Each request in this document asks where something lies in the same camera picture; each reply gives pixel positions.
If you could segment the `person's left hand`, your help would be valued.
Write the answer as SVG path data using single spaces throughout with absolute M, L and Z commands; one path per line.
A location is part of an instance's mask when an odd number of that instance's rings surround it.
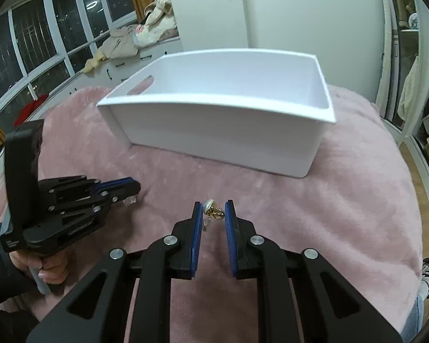
M 66 249 L 45 258 L 24 250 L 10 252 L 8 256 L 12 264 L 27 275 L 30 274 L 30 269 L 38 270 L 38 276 L 48 284 L 60 285 L 69 274 Z

